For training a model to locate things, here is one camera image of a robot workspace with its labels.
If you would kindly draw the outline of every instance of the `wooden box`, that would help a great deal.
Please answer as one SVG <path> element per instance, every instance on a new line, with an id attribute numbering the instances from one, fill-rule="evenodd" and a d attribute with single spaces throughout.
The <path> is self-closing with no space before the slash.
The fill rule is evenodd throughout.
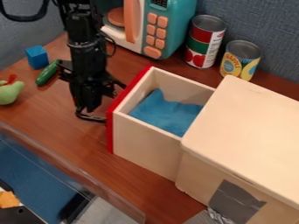
<path id="1" fill-rule="evenodd" d="M 182 139 L 176 186 L 209 206 L 227 180 L 267 202 L 248 223 L 295 224 L 298 133 L 298 101 L 227 76 Z"/>
<path id="2" fill-rule="evenodd" d="M 108 111 L 108 147 L 115 155 L 175 181 L 183 153 L 181 137 L 137 120 L 129 112 L 156 88 L 163 90 L 167 101 L 198 105 L 205 105 L 214 89 L 155 67 L 132 83 Z"/>

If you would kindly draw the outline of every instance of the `orange button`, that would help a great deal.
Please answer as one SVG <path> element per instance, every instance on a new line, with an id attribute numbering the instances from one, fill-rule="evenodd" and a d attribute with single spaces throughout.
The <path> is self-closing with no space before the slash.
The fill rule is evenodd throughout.
<path id="1" fill-rule="evenodd" d="M 156 39 L 156 48 L 159 49 L 164 49 L 165 48 L 165 41 L 163 41 L 162 39 Z"/>
<path id="2" fill-rule="evenodd" d="M 156 33 L 156 27 L 152 24 L 148 24 L 147 31 L 150 35 L 155 35 Z"/>
<path id="3" fill-rule="evenodd" d="M 146 43 L 148 43 L 150 46 L 155 44 L 155 38 L 153 36 L 146 36 Z"/>
<path id="4" fill-rule="evenodd" d="M 144 47 L 144 53 L 148 56 L 150 56 L 151 58 L 154 58 L 154 59 L 158 59 L 161 57 L 162 53 L 160 50 L 152 47 L 152 46 L 146 46 Z"/>
<path id="5" fill-rule="evenodd" d="M 162 28 L 166 28 L 168 25 L 168 18 L 167 17 L 159 17 L 158 19 L 158 26 Z"/>
<path id="6" fill-rule="evenodd" d="M 155 25 L 156 24 L 157 15 L 155 13 L 148 14 L 148 22 Z"/>
<path id="7" fill-rule="evenodd" d="M 165 39 L 166 38 L 166 30 L 157 28 L 156 29 L 156 36 L 159 37 L 160 39 Z"/>

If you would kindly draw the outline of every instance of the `box lid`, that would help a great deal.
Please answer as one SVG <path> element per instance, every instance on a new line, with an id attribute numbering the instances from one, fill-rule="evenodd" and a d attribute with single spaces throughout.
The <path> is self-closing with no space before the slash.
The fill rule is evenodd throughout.
<path id="1" fill-rule="evenodd" d="M 183 148 L 299 209 L 299 102 L 227 76 Z"/>

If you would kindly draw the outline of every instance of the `wooden table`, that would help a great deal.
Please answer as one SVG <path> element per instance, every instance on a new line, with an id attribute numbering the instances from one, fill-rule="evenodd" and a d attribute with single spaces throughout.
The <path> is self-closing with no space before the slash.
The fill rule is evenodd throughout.
<path id="1" fill-rule="evenodd" d="M 68 60 L 70 57 L 66 35 L 45 48 L 50 60 Z M 213 88 L 222 80 L 217 66 L 198 70 L 184 63 L 179 52 L 170 59 L 156 61 L 121 47 L 109 59 L 108 71 L 119 80 L 130 83 L 149 64 Z M 205 208 L 180 192 L 169 180 L 109 154 L 106 150 L 106 128 L 74 116 L 74 105 L 67 83 L 55 79 L 49 85 L 37 88 L 34 80 L 38 71 L 31 70 L 27 59 L 2 71 L 0 80 L 6 79 L 9 74 L 17 74 L 26 86 L 16 103 L 0 107 L 1 121 L 58 152 L 61 157 L 141 209 L 147 215 L 147 223 L 183 223 Z M 258 71 L 253 83 L 299 101 L 299 85 L 288 80 Z M 108 104 L 109 101 L 106 101 L 98 113 L 104 111 Z M 55 164 L 55 159 L 48 160 Z"/>

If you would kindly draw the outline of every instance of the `food can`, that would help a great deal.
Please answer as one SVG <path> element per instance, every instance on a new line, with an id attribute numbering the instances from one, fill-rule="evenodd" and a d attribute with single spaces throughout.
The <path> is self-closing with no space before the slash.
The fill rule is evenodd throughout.
<path id="1" fill-rule="evenodd" d="M 227 44 L 220 73 L 223 77 L 228 74 L 250 81 L 261 60 L 260 48 L 245 40 L 234 40 Z"/>
<path id="2" fill-rule="evenodd" d="M 225 31 L 226 24 L 217 17 L 194 17 L 187 38 L 184 60 L 193 67 L 211 67 L 216 60 Z"/>

